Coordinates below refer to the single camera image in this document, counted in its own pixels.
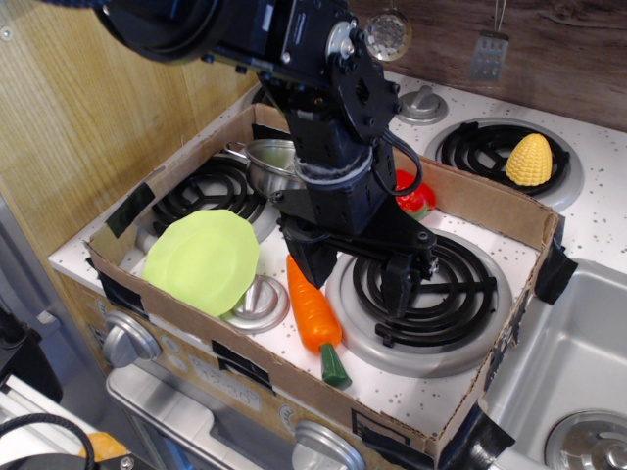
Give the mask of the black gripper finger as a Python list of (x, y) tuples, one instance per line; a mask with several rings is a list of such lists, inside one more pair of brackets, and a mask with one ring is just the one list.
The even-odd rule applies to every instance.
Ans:
[(322, 287), (337, 262), (337, 249), (328, 235), (312, 239), (297, 239), (285, 235), (285, 242), (305, 278), (316, 288)]
[(381, 295), (389, 318), (406, 315), (414, 290), (430, 280), (438, 269), (438, 260), (431, 249), (416, 253), (394, 253), (383, 264)]

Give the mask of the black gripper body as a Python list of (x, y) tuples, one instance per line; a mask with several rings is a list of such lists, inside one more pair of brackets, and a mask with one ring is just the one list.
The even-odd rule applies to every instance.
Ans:
[(434, 235), (397, 200), (418, 188), (421, 161), (389, 128), (359, 138), (342, 121), (289, 117), (295, 170), (304, 186), (276, 192), (293, 255), (427, 255)]

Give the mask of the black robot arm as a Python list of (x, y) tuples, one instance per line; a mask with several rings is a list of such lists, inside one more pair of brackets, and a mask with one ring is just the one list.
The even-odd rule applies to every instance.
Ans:
[(122, 45), (168, 65), (196, 59), (254, 72), (284, 116), (298, 189), (276, 190), (288, 250), (322, 285), (338, 252), (382, 264), (382, 299), (402, 317), (431, 276), (434, 236), (397, 204), (389, 128), (399, 88), (369, 56), (344, 1), (98, 1), (99, 21)]

